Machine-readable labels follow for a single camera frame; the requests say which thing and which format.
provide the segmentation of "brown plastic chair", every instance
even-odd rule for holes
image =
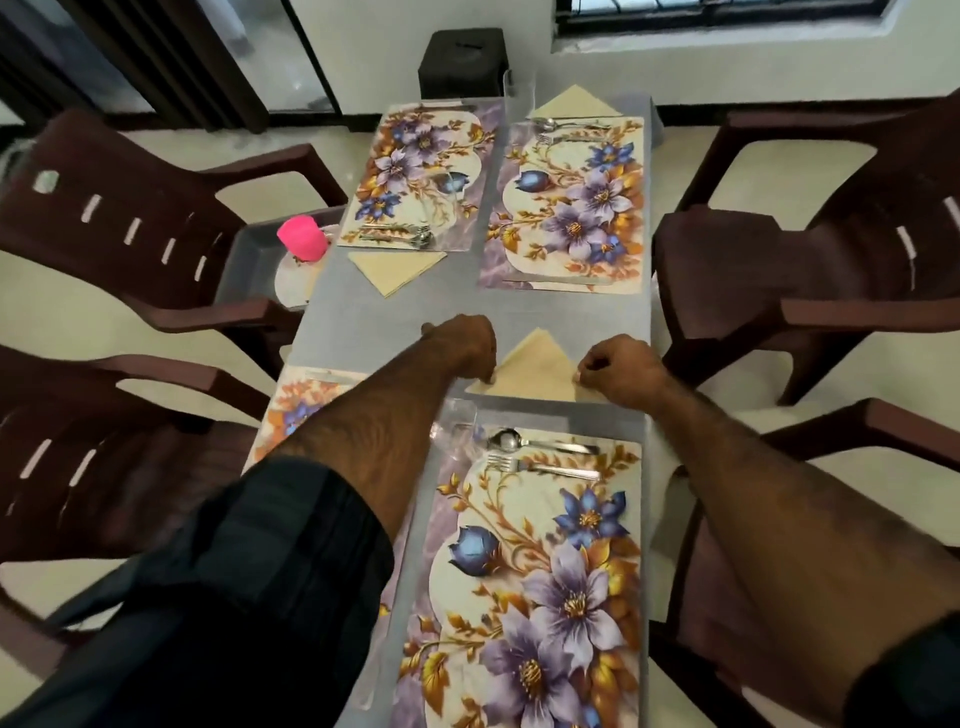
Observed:
[[[204,392],[256,419],[270,399],[200,364],[53,361],[0,347],[0,564],[153,548],[239,476],[256,428],[153,404],[116,387],[128,378]],[[88,636],[48,631],[0,587],[0,647],[38,677]]]
[[[740,151],[769,139],[877,153],[805,231],[707,207]],[[673,338],[664,362],[692,386],[753,349],[789,352],[780,404],[795,404],[872,331],[959,329],[960,92],[905,115],[732,113],[654,258]]]
[[[960,473],[960,432],[881,400],[863,400],[763,439],[798,460],[881,447]],[[960,555],[960,549],[949,550]],[[684,537],[666,623],[650,624],[650,657],[719,728],[770,728],[741,686],[827,725],[803,677],[778,652],[699,503]]]
[[[244,227],[217,191],[278,172],[302,173],[330,206],[347,201],[309,144],[190,172],[71,109],[0,188],[0,249],[104,289],[158,330],[221,331],[276,379],[302,312],[214,296]]]

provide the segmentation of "steel spoon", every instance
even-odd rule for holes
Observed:
[[[599,455],[600,448],[595,445],[576,445],[574,443],[543,442],[541,440],[525,440],[519,432],[510,427],[501,429],[488,441],[490,445],[502,452],[516,452],[521,448],[546,448],[559,452],[570,452],[575,455]]]

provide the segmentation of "hand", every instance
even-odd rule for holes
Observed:
[[[458,314],[435,327],[424,324],[420,327],[424,339],[447,343],[454,352],[456,376],[464,379],[493,381],[496,368],[496,335],[486,316]]]
[[[670,373],[649,344],[625,333],[601,341],[577,367],[575,379],[614,404],[650,413]]]

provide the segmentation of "chair backrest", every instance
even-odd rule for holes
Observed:
[[[212,422],[124,392],[122,374],[85,362],[0,347],[0,377],[0,563],[130,555],[103,547],[95,517],[142,496],[127,476],[158,436],[169,430],[175,446]]]
[[[873,276],[877,299],[960,294],[960,91],[879,122],[876,155],[810,227],[839,232]]]
[[[212,303],[243,221],[203,175],[168,164],[86,111],[47,125],[0,188],[0,249],[136,308]]]

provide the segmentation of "blue flower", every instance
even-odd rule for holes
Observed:
[[[587,488],[577,498],[561,488],[566,513],[554,521],[566,535],[569,543],[577,548],[589,546],[594,539],[610,539],[626,536],[630,531],[620,525],[619,518],[627,507],[627,495],[620,491],[601,503],[597,495]]]
[[[634,142],[617,147],[607,144],[602,147],[590,147],[593,156],[587,160],[590,167],[599,167],[601,172],[607,172],[619,164],[626,164],[634,160]]]
[[[516,181],[516,188],[521,192],[542,192],[553,186],[550,175],[538,169],[528,169]]]
[[[457,543],[450,547],[450,563],[467,576],[490,576],[500,568],[500,542],[483,526],[460,528]]]
[[[368,197],[360,203],[360,209],[357,210],[356,219],[364,218],[370,220],[379,220],[381,217],[393,217],[394,205],[398,205],[400,196],[393,192],[387,192],[378,197]]]
[[[289,412],[283,413],[283,434],[289,437],[293,431],[303,424],[310,415],[323,407],[322,404],[307,404],[301,400],[297,406]]]
[[[627,249],[623,247],[623,243],[620,242],[620,238],[616,235],[608,235],[606,243],[591,245],[590,248],[589,262],[591,265],[596,265],[601,262],[615,265],[616,260],[627,253]]]

